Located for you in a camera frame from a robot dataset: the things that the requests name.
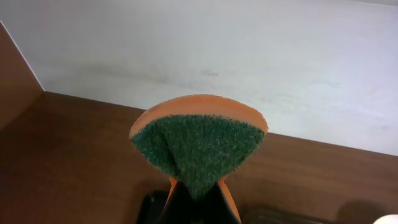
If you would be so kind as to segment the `white plate stained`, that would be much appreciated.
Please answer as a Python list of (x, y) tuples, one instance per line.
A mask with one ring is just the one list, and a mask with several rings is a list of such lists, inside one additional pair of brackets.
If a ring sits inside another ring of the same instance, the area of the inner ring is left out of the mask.
[(398, 224), (398, 214), (384, 215), (373, 224)]

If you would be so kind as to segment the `green and orange sponge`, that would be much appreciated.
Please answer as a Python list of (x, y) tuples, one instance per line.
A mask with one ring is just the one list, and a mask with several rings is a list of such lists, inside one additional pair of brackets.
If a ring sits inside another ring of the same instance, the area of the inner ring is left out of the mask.
[(154, 167), (187, 187), (192, 222), (203, 223), (201, 200), (237, 169), (268, 131), (263, 115), (216, 95), (174, 98), (143, 112), (132, 125), (133, 146)]

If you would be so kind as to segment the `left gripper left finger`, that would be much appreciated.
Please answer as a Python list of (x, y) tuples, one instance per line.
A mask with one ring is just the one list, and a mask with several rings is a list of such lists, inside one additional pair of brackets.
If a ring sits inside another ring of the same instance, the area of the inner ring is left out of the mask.
[(184, 183), (171, 180), (169, 196), (157, 224), (191, 224), (193, 200)]

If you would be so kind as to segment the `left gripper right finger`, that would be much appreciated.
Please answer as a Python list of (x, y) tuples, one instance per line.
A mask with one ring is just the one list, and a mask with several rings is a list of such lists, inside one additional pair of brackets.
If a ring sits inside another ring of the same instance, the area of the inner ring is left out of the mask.
[(239, 212), (224, 182), (217, 182), (201, 200), (204, 224), (241, 224)]

